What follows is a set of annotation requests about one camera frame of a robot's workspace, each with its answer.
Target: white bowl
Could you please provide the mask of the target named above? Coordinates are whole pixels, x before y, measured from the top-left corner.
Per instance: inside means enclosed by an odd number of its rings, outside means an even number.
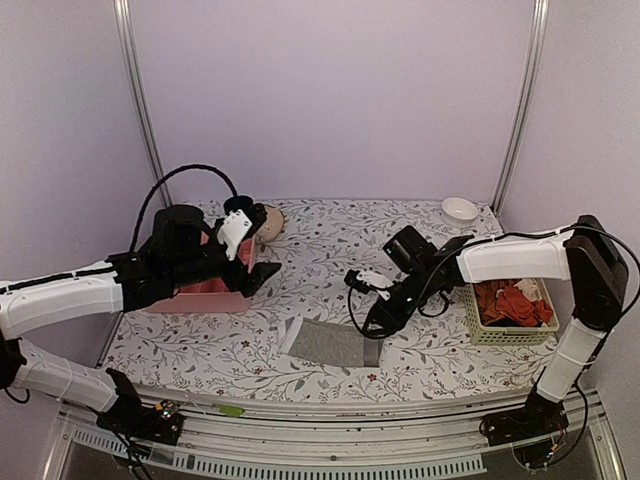
[[[478,218],[476,206],[464,198],[446,198],[440,204],[444,223],[454,228],[465,228],[473,225]]]

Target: robotic arm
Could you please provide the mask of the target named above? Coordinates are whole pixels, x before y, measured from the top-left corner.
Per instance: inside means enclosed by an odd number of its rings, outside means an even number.
[[[1,282],[0,388],[34,389],[83,404],[99,414],[104,428],[175,444],[182,427],[177,405],[145,408],[123,373],[86,368],[19,337],[83,315],[138,310],[212,278],[250,297],[280,268],[257,263],[249,272],[236,257],[240,243],[265,220],[264,206],[251,202],[212,229],[198,208],[174,205],[156,213],[152,235],[137,252],[49,277]],[[203,234],[208,240],[201,244]]]
[[[573,319],[525,405],[488,415],[483,421],[490,445],[499,445],[568,426],[562,400],[593,363],[622,316],[628,268],[606,235],[595,217],[585,215],[557,231],[516,235],[527,237],[524,239],[484,239],[467,244],[473,237],[456,237],[438,250],[413,227],[406,227],[383,247],[407,274],[402,282],[394,284],[377,274],[354,270],[348,272],[345,282],[362,293],[378,291],[362,333],[385,338],[404,328],[415,310],[436,292],[493,279],[571,280]]]

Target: white wall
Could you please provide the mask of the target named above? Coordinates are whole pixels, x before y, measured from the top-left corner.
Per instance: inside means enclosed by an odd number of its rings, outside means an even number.
[[[503,222],[541,229],[593,213],[640,252],[640,2],[556,1],[549,15]],[[569,288],[554,298],[570,312]],[[639,344],[636,308],[594,368],[629,478],[640,478]]]
[[[261,198],[490,199],[528,45],[528,0],[139,0],[166,170],[222,167]],[[177,201],[227,196],[208,175]]]
[[[0,2],[0,278],[126,250],[151,186],[112,2]],[[91,365],[111,316],[28,335]],[[0,392],[0,478],[36,478],[57,404]]]

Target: table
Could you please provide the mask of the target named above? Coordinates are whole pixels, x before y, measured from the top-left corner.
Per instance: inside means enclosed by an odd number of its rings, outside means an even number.
[[[549,359],[555,338],[540,346],[487,347],[468,341],[457,294],[436,319],[418,315],[385,341],[380,368],[337,368],[278,353],[276,324],[301,315],[346,324],[350,268],[390,277],[397,268],[381,246],[413,225],[441,246],[453,236],[487,236],[501,228],[487,205],[472,227],[443,224],[439,202],[399,200],[272,200],[285,232],[259,247],[257,259],[282,262],[281,271],[240,314],[126,314],[104,365],[133,382],[194,394],[277,402],[407,402],[462,398],[528,388]],[[199,204],[208,221],[217,203]],[[362,319],[374,301],[354,295]],[[426,310],[439,310],[432,299]]]

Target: ventilation grille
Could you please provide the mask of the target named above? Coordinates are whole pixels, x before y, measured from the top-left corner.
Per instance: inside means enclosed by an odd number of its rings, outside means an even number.
[[[112,455],[126,457],[124,446],[107,432],[75,428],[76,443]],[[405,466],[379,467],[291,467],[217,460],[198,454],[163,452],[148,463],[185,473],[225,480],[422,480],[466,477],[487,470],[480,455]]]

